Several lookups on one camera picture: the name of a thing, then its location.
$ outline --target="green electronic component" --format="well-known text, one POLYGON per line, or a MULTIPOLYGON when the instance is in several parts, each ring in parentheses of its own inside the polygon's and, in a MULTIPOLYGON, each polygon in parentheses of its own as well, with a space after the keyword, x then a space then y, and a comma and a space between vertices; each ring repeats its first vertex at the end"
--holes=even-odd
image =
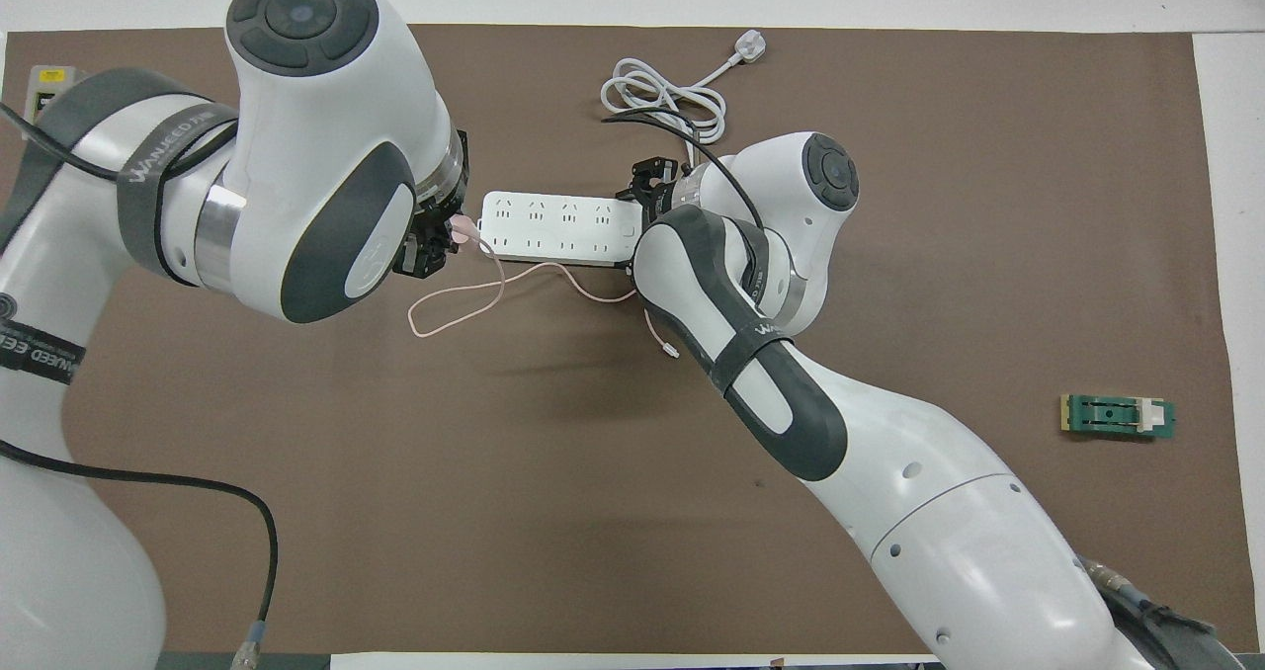
POLYGON ((1171 439, 1173 405, 1163 398, 1063 396, 1063 430, 1171 439))

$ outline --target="coiled white power cord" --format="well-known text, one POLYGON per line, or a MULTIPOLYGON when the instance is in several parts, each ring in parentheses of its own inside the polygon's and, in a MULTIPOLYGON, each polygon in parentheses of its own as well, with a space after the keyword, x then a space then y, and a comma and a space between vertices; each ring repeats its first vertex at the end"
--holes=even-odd
MULTIPOLYGON (((732 66, 755 62, 764 54, 765 48, 768 48, 768 43, 759 30, 746 30, 734 43, 734 54, 729 59, 703 80, 689 86, 676 85, 659 75, 654 67, 648 66, 646 62, 625 57, 615 63, 611 78, 602 83, 600 95, 602 106, 606 106, 615 115, 641 106, 660 106, 678 113, 682 113, 683 107, 689 107, 692 111, 703 113, 705 116, 696 119, 654 111, 648 113, 648 115, 663 121, 663 124, 694 133, 701 143, 716 143, 725 134, 726 104, 721 94, 710 88, 708 85, 732 66)), ((686 155, 691 169, 698 166, 698 157, 692 143, 686 143, 686 155)))

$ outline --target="green din rail terminal block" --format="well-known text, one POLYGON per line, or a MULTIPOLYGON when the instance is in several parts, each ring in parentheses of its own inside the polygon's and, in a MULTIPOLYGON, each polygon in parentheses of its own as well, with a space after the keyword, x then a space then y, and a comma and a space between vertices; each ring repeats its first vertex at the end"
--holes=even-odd
POLYGON ((1161 398, 1128 396, 1063 396, 1063 430, 1106 435, 1171 439, 1173 405, 1161 398))

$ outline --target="white power strip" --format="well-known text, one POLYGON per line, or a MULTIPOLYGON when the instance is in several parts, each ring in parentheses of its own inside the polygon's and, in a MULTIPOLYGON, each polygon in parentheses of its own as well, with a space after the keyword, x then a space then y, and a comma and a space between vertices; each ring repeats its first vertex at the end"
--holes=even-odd
POLYGON ((615 268, 632 260, 641 206, 614 197, 493 190, 483 197, 478 229, 502 260, 615 268))

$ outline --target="electrical outlet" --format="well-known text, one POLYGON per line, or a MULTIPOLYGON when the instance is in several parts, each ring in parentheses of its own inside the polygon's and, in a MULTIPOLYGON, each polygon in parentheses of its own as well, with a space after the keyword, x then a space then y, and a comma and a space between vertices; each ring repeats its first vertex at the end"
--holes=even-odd
POLYGON ((614 197, 493 190, 483 197, 478 229, 502 260, 616 268, 632 260, 641 206, 614 197))

